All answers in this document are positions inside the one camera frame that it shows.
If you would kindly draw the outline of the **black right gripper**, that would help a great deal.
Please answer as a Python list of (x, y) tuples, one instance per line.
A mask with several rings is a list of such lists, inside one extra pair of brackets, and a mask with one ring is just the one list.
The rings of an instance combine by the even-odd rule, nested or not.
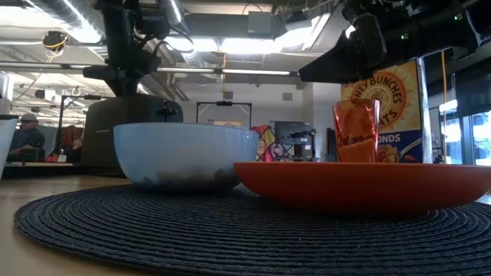
[(466, 0), (346, 0), (354, 31), (298, 73), (302, 81), (349, 84), (448, 48), (466, 48)]

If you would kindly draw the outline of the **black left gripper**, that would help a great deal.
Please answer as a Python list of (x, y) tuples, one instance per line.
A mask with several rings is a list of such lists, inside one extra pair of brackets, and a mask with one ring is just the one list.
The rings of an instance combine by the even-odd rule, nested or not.
[[(137, 9), (102, 9), (101, 13), (108, 58), (105, 65), (84, 68), (83, 75), (110, 81), (110, 89), (116, 97), (134, 95), (138, 92), (138, 79), (153, 73), (160, 65), (156, 55), (143, 49), (153, 36), (141, 41), (135, 38), (134, 28), (143, 22)], [(127, 79), (125, 86), (118, 79)]]

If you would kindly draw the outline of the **blue yellow cereal box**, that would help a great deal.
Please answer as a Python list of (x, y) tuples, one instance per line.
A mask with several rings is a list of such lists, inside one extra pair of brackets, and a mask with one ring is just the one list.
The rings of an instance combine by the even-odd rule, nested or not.
[(377, 161), (431, 163), (430, 115), (423, 59), (378, 71), (367, 80), (341, 85), (343, 100), (381, 103)]

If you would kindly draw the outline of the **black toaster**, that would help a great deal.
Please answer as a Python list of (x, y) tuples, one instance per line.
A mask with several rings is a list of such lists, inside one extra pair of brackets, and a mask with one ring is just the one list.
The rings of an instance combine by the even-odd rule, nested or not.
[(112, 97), (89, 106), (80, 165), (89, 174), (122, 176), (114, 149), (114, 127), (126, 123), (183, 122), (182, 107), (147, 94)]

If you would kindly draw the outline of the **orange translucent plastic tumbler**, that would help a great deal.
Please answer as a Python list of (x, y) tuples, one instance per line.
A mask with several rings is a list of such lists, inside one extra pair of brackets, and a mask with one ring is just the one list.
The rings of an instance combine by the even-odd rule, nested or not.
[(338, 159), (346, 163), (377, 162), (381, 102), (355, 98), (333, 106)]

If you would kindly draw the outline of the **black background machine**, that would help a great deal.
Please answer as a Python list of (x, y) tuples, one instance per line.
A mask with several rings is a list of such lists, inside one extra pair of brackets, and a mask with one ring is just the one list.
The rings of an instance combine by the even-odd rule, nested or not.
[(291, 145), (294, 159), (315, 158), (316, 129), (306, 122), (275, 121), (275, 142), (280, 145)]

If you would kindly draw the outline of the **light blue bowl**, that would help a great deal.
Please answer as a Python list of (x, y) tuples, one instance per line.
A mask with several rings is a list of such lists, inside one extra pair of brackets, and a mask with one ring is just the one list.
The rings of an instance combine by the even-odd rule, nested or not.
[(257, 133), (230, 126), (147, 122), (114, 127), (117, 161), (140, 189), (232, 189), (240, 184), (233, 164), (254, 161), (258, 147)]

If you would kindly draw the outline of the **long ceiling tube light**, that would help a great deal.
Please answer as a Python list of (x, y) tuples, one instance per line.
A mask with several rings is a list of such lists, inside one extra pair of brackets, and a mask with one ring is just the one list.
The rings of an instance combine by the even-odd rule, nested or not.
[(248, 74), (260, 76), (280, 76), (280, 77), (298, 77), (297, 71), (270, 71), (270, 70), (253, 70), (253, 69), (234, 69), (221, 67), (158, 67), (158, 72), (166, 73), (188, 73), (188, 74)]

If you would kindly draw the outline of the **colourful patterned quilt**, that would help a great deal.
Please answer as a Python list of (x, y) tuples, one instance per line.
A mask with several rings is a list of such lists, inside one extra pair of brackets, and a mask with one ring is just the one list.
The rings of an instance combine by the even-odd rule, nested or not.
[(278, 158), (288, 157), (288, 150), (284, 145), (276, 143), (275, 133), (271, 126), (254, 126), (252, 131), (259, 135), (259, 146), (256, 161), (273, 162)]

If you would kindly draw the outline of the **person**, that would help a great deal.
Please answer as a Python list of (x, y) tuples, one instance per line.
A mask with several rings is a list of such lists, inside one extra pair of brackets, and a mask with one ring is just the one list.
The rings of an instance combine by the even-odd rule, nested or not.
[(38, 129), (38, 119), (33, 113), (25, 113), (21, 126), (14, 132), (7, 160), (9, 162), (38, 162), (44, 159), (45, 137)]

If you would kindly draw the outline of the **orange plate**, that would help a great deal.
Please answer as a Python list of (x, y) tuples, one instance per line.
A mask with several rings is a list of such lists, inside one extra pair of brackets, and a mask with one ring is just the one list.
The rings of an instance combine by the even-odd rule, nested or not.
[(466, 205), (491, 190), (491, 167), (423, 163), (237, 162), (252, 192), (313, 212), (410, 214)]

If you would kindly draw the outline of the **dark round woven placemat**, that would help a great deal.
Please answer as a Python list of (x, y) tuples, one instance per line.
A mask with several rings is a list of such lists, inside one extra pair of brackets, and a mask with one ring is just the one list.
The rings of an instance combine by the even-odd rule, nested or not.
[(39, 244), (169, 276), (491, 276), (491, 205), (332, 215), (247, 189), (164, 194), (108, 186), (50, 195), (14, 216)]

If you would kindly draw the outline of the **black rectangular frame rig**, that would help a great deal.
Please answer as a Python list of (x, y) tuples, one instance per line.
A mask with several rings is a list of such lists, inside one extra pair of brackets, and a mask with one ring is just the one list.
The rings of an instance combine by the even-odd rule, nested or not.
[[(199, 108), (201, 105), (206, 105), (206, 108), (203, 108), (202, 110)], [(195, 123), (199, 122), (199, 116), (201, 113), (203, 113), (209, 106), (211, 105), (216, 105), (219, 107), (231, 107), (234, 105), (240, 106), (247, 106), (249, 108), (249, 112), (244, 113), (248, 116), (249, 118), (249, 129), (252, 129), (252, 103), (239, 103), (239, 102), (233, 102), (233, 101), (227, 101), (227, 100), (221, 100), (221, 101), (198, 101), (196, 102), (196, 119)]]

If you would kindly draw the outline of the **silver ventilation duct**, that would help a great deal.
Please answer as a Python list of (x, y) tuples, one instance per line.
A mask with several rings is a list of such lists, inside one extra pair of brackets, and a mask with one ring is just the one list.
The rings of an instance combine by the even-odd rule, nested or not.
[(104, 20), (92, 0), (25, 0), (37, 11), (61, 24), (72, 38), (97, 43), (105, 38)]

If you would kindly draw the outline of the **black aluminium table frame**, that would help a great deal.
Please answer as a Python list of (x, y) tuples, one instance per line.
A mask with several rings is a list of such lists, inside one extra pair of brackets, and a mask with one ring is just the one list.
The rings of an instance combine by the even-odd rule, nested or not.
[(78, 175), (125, 178), (120, 169), (112, 167), (80, 166), (73, 163), (7, 163), (1, 180)]

